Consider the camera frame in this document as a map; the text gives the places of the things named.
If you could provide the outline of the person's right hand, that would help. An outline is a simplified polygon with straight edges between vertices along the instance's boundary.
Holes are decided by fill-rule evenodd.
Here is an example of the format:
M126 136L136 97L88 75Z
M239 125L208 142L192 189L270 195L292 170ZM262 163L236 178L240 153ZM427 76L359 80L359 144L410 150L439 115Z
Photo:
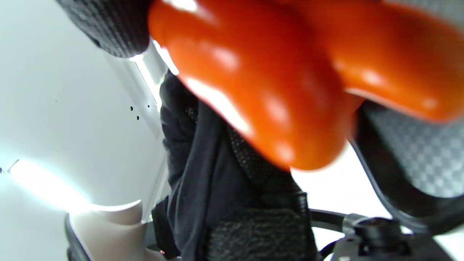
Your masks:
M171 191L159 248L184 261L319 261L307 194L171 71L160 87Z

